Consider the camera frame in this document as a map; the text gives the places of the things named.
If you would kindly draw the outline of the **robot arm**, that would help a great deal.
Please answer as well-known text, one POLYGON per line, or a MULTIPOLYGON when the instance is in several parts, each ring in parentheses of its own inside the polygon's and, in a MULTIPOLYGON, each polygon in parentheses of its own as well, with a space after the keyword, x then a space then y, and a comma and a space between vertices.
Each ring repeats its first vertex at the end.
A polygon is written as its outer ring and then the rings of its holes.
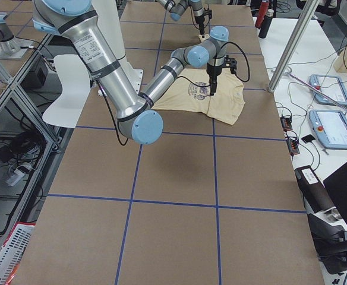
POLYGON ((36 29, 73 43, 92 79, 116 107, 115 126, 139 144, 151 144, 161 136, 163 119, 152 107, 186 66, 206 65, 210 93, 215 94, 217 76, 230 60, 226 55, 229 31, 215 26, 203 42, 173 51, 170 60, 138 92, 112 51, 117 43, 123 44, 115 1, 34 1, 33 22, 36 29))
POLYGON ((199 30, 200 36, 205 38, 205 17, 208 16, 209 20, 212 18, 211 9, 205 9, 200 0, 157 0, 157 3, 161 4, 168 13, 170 13, 171 19, 178 21, 184 12, 188 8, 191 8, 191 12, 194 17, 194 26, 199 30))

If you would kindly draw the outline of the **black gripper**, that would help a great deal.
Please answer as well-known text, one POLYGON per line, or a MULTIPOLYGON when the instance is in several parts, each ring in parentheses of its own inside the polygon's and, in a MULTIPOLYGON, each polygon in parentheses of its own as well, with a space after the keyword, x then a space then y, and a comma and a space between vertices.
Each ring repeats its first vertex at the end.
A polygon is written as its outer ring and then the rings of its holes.
POLYGON ((237 60, 226 55, 222 58, 210 59, 206 66, 206 72, 209 75, 210 95, 214 96, 217 91, 217 77, 223 69, 229 68, 230 73, 236 75, 237 60))
POLYGON ((199 32, 201 35, 204 35, 204 22, 206 17, 208 17, 209 20, 212 18, 211 9, 202 9, 194 11, 195 22, 199 25, 199 32))

